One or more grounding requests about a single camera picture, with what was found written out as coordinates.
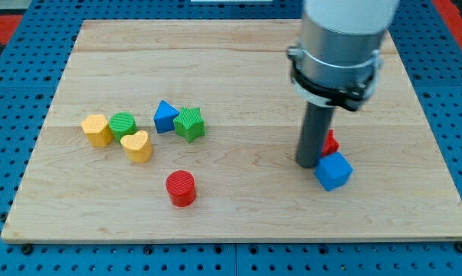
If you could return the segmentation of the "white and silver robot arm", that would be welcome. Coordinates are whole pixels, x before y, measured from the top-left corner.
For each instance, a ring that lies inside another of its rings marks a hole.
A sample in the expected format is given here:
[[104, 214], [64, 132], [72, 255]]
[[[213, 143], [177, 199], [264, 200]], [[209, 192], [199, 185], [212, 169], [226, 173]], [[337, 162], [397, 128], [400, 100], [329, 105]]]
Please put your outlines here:
[[305, 0], [287, 49], [297, 93], [318, 107], [358, 110], [374, 94], [380, 48], [399, 0]]

